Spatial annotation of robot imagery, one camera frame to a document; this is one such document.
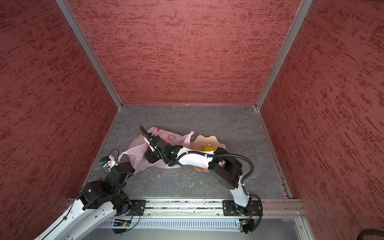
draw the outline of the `metal mounting plate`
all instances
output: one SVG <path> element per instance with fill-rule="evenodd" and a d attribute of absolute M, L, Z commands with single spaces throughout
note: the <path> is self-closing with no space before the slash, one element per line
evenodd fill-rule
<path fill-rule="evenodd" d="M 260 216 L 260 202 L 251 201 L 251 208 L 254 216 Z M 224 216 L 240 216 L 236 212 L 235 202 L 233 200 L 223 200 L 223 213 Z"/>
<path fill-rule="evenodd" d="M 143 216 L 143 214 L 144 214 L 146 202 L 147 202 L 146 200 L 132 200 L 131 199 L 131 204 L 133 206 L 133 210 L 138 212 L 140 214 L 140 216 Z"/>
<path fill-rule="evenodd" d="M 223 201 L 231 199 L 134 198 L 146 200 L 142 218 L 231 218 L 224 216 Z M 263 218 L 306 218 L 299 199 L 262 199 Z"/>

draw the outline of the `aluminum frame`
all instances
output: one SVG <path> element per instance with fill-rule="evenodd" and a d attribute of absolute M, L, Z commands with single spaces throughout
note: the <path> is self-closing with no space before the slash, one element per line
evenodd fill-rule
<path fill-rule="evenodd" d="M 271 138 L 269 137 L 268 130 L 266 129 L 266 126 L 265 126 L 264 120 L 262 118 L 261 112 L 260 112 L 260 110 L 258 110 L 256 108 L 255 113 L 256 113 L 256 118 L 259 121 L 260 128 L 262 129 L 262 132 L 263 132 L 263 136 L 264 136 L 264 139 L 266 142 L 266 148 L 267 148 L 267 151 L 269 153 L 269 157 L 271 158 L 272 168 L 275 170 L 275 174 L 276 174 L 276 177 L 278 180 L 280 191 L 282 192 L 281 195 L 284 198 L 292 198 L 292 193 L 289 190 L 287 181 L 285 180 L 283 170 L 281 169 L 279 160 L 277 158 L 275 149 L 274 149 L 273 144 L 271 142 Z"/>
<path fill-rule="evenodd" d="M 116 93 L 116 90 L 113 87 L 111 81 L 109 80 L 108 75 L 104 71 L 103 66 L 101 65 L 99 59 L 97 58 L 96 53 L 93 51 L 90 43 L 88 42 L 88 39 L 85 36 L 83 30 L 81 29 L 80 24 L 77 21 L 76 17 L 74 16 L 68 2 L 66 0 L 56 0 L 56 3 L 59 5 L 60 10 L 64 14 L 64 17 L 67 19 L 67 22 L 71 26 L 77 39 L 79 40 L 80 44 L 82 45 L 85 53 L 88 55 L 89 59 L 91 60 L 91 63 L 93 64 L 95 70 L 99 74 L 99 76 L 100 76 L 101 80 L 103 81 L 105 87 L 107 88 L 109 94 L 113 98 L 113 101 L 115 101 L 116 106 L 119 109 L 121 109 L 123 104 L 122 104 L 118 94 Z"/>
<path fill-rule="evenodd" d="M 301 240 L 314 240 L 314 236 L 307 219 L 296 218 L 295 223 Z"/>
<path fill-rule="evenodd" d="M 303 23 L 303 20 L 305 18 L 305 15 L 307 14 L 310 6 L 312 4 L 312 0 L 303 0 L 299 6 L 299 9 L 297 10 L 296 16 L 292 21 L 291 27 L 288 31 L 287 36 L 285 37 L 285 41 L 283 43 L 283 46 L 281 47 L 281 50 L 279 52 L 279 55 L 277 56 L 276 62 L 272 67 L 271 74 L 269 75 L 263 91 L 260 94 L 259 99 L 257 100 L 256 103 L 256 109 L 260 110 L 275 78 L 277 73 L 280 70 L 281 65 L 283 64 L 283 61 L 291 48 L 291 45 L 293 43 L 293 40 L 295 39 L 297 32 L 299 31 L 299 28 L 301 24 Z"/>
<path fill-rule="evenodd" d="M 146 200 L 142 218 L 239 218 L 224 216 L 223 200 L 231 199 L 185 199 L 185 198 L 133 198 Z M 263 218 L 306 218 L 299 199 L 261 199 Z"/>

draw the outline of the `vented metal panel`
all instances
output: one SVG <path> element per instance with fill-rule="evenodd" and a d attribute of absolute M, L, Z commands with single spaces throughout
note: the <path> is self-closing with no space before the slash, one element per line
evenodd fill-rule
<path fill-rule="evenodd" d="M 129 227 L 113 227 L 113 228 L 132 228 L 136 225 L 137 219 L 132 220 Z M 158 228 L 158 229 L 171 229 L 171 230 L 213 230 L 213 231 L 238 231 L 238 219 L 185 219 L 185 218 L 156 218 L 147 219 L 141 218 L 135 228 Z M 112 228 L 113 219 L 100 224 L 98 228 Z"/>

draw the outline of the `tan plate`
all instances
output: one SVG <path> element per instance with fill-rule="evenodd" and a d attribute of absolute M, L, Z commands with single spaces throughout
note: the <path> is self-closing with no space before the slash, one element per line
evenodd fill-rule
<path fill-rule="evenodd" d="M 225 145 L 222 143 L 219 143 L 217 138 L 215 136 L 210 136 L 210 137 L 204 137 L 203 135 L 198 135 L 196 140 L 190 143 L 190 149 L 192 150 L 197 150 L 197 151 L 204 151 L 204 147 L 212 147 L 214 151 L 218 148 L 224 148 Z M 202 167 L 196 167 L 196 170 L 200 172 L 209 172 L 208 169 L 204 169 Z"/>

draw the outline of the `red textured wall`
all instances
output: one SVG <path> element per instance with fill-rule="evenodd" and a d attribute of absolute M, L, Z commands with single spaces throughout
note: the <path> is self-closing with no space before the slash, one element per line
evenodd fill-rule
<path fill-rule="evenodd" d="M 262 106 L 316 240 L 384 230 L 383 12 L 314 1 Z"/>
<path fill-rule="evenodd" d="M 301 0 L 68 0 L 125 104 L 255 104 Z"/>
<path fill-rule="evenodd" d="M 0 16 L 0 236 L 27 240 L 75 197 L 117 109 L 55 1 Z"/>

